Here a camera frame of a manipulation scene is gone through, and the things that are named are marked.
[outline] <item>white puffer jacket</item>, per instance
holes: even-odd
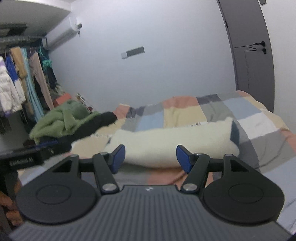
[[[0,56],[0,102],[4,113],[10,114],[22,109],[17,90]]]

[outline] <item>hanging clothes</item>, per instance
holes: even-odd
[[[25,80],[26,80],[26,86],[27,86],[27,90],[28,90],[28,97],[29,97],[30,103],[32,104],[33,110],[34,110],[34,119],[36,122],[38,122],[44,116],[44,113],[43,113],[43,109],[40,104],[40,101],[37,97],[35,87],[33,85],[32,76],[31,76],[31,73],[29,70],[27,50],[25,48],[21,48],[21,51],[22,51],[25,69],[27,71],[27,76],[26,76]]]
[[[0,102],[5,116],[22,109],[17,90],[8,74],[3,57],[0,56]]]
[[[17,94],[19,96],[20,102],[23,103],[26,101],[25,93],[24,93],[24,90],[23,90],[22,85],[20,83],[20,79],[17,76],[17,72],[15,70],[15,65],[12,61],[12,57],[7,56],[5,64],[6,64],[6,68],[8,70],[8,73],[15,85],[16,90],[17,90]]]
[[[34,115],[34,110],[33,110],[32,104],[30,102],[29,93],[27,90],[27,84],[26,84],[26,79],[25,79],[25,77],[27,76],[27,71],[26,71],[26,68],[24,65],[22,51],[21,51],[20,47],[11,48],[10,51],[11,51],[11,55],[13,57],[13,61],[16,65],[16,68],[17,68],[16,70],[18,71],[18,75],[21,80],[22,88],[24,90],[25,97],[27,100],[27,102],[25,103],[27,113],[30,115]]]
[[[57,79],[54,75],[54,71],[52,70],[52,67],[47,67],[45,69],[45,73],[48,76],[48,82],[49,82],[50,88],[54,90],[57,86]]]
[[[41,92],[44,96],[44,99],[50,108],[50,110],[54,109],[54,104],[52,103],[52,99],[50,97],[50,93],[45,81],[45,77],[42,71],[42,67],[39,61],[38,54],[35,52],[33,56],[29,59],[29,66],[31,70],[31,74],[36,78],[36,81],[40,85]]]

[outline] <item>beige pants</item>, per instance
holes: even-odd
[[[41,92],[44,96],[45,102],[47,103],[48,107],[51,110],[54,109],[54,104],[52,103],[52,98],[50,96],[37,53],[34,53],[33,56],[29,59],[29,66],[30,66],[32,78],[35,77],[36,81],[40,85]]]

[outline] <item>door handle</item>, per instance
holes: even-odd
[[[255,44],[253,44],[253,45],[262,45],[263,47],[265,47],[265,42],[262,41],[261,43],[255,43]]]

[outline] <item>ribbed gray surface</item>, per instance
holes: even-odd
[[[235,226],[216,219],[196,196],[174,186],[125,186],[105,195],[75,222],[42,226],[25,222],[10,234],[15,241],[281,241],[290,234],[272,222]]]

